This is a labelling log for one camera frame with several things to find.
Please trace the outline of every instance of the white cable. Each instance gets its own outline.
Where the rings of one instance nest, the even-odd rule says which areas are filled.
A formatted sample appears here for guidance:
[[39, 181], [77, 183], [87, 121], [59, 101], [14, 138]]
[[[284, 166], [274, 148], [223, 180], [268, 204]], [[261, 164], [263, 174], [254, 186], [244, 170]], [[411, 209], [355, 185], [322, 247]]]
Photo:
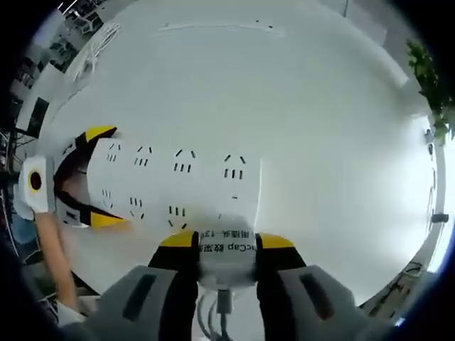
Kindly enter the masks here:
[[79, 80], [88, 68], [91, 68], [92, 74], [95, 72], [98, 55], [115, 38], [121, 27], [119, 23], [106, 23], [91, 37], [88, 45], [82, 49], [73, 62], [74, 71], [68, 73], [73, 82]]

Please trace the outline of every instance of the white table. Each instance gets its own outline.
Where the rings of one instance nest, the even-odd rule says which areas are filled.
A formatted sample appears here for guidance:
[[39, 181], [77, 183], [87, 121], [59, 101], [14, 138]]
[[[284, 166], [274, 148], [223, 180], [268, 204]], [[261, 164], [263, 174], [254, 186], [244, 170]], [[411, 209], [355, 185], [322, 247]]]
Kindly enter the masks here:
[[[414, 256], [433, 182], [422, 123], [400, 100], [406, 75], [346, 19], [290, 0], [146, 0], [114, 21], [90, 85], [46, 117], [42, 152], [114, 124], [125, 139], [260, 155], [257, 229], [292, 240], [357, 303]], [[160, 241], [137, 226], [64, 233], [99, 292]]]

